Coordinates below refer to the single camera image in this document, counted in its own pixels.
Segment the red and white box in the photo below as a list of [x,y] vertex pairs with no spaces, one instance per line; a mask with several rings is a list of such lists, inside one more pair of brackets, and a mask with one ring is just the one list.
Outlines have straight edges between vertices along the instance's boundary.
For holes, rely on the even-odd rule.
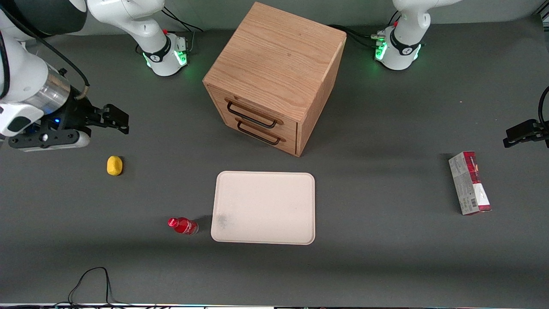
[[449,160],[453,183],[456,185],[463,215],[492,210],[480,182],[479,167],[474,151],[464,151]]

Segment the drawer handle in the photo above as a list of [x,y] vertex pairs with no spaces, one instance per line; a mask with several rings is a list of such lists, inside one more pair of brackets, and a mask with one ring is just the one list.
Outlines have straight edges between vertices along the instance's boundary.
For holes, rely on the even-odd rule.
[[229,101],[229,104],[227,104],[227,109],[229,110],[230,113],[235,114],[235,115],[237,115],[237,116],[240,116],[240,117],[246,119],[246,120],[249,121],[249,122],[255,123],[256,125],[262,126],[262,127],[265,128],[265,129],[272,129],[272,128],[274,128],[275,125],[276,125],[276,120],[273,120],[273,124],[271,124],[271,125],[264,124],[263,122],[257,121],[257,120],[255,120],[255,119],[253,119],[253,118],[250,118],[250,117],[248,117],[248,116],[246,116],[246,115],[244,115],[244,114],[241,114],[241,113],[239,113],[239,112],[237,112],[237,111],[232,110],[232,109],[231,109],[231,106],[233,106],[233,102],[230,102],[230,101]]
[[268,139],[264,139],[263,137],[261,137],[261,136],[259,136],[259,135],[257,135],[257,134],[253,134],[252,132],[250,132],[250,131],[248,131],[248,130],[242,129],[242,128],[240,127],[241,124],[242,124],[242,122],[239,121],[239,122],[238,122],[238,125],[237,125],[238,130],[240,130],[240,131],[243,132],[243,133],[246,133],[246,134],[250,135],[251,137],[255,137],[256,139],[258,139],[258,140],[260,140],[260,141],[262,141],[262,142],[265,142],[265,143],[267,143],[267,144],[269,144],[269,145],[272,145],[272,146],[276,146],[276,145],[278,145],[278,143],[280,143],[280,137],[278,137],[278,138],[276,139],[276,142],[272,142],[272,141],[270,141],[270,140],[268,140]]

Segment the yellow toy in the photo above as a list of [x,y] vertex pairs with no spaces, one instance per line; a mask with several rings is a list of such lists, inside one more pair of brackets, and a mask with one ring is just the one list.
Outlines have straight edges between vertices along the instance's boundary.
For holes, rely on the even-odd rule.
[[118,176],[122,173],[122,159],[117,156],[111,156],[107,160],[107,173],[112,176]]

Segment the table surface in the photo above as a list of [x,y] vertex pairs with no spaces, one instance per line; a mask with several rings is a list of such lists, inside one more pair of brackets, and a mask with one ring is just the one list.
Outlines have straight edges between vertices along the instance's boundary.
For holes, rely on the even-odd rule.
[[[115,297],[134,303],[547,307],[549,150],[502,144],[537,116],[549,80],[539,18],[433,25],[400,72],[349,40],[301,158],[223,124],[201,80],[231,33],[197,34],[189,67],[168,78],[130,36],[55,38],[91,81],[91,102],[130,115],[130,134],[94,128],[77,150],[1,148],[2,302],[63,301],[85,270],[105,266]],[[460,214],[447,158],[467,150],[490,213]],[[106,173],[111,155],[124,158],[122,176]],[[213,241],[224,170],[314,175],[316,240]],[[201,232],[174,233],[171,216]],[[104,284],[91,273],[75,301],[102,302]]]

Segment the plastic bottle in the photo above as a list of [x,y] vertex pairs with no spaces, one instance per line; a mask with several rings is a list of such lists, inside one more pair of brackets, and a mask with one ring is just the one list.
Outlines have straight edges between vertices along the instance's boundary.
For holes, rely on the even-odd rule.
[[168,220],[168,226],[181,234],[193,235],[198,232],[198,223],[183,217],[170,218]]

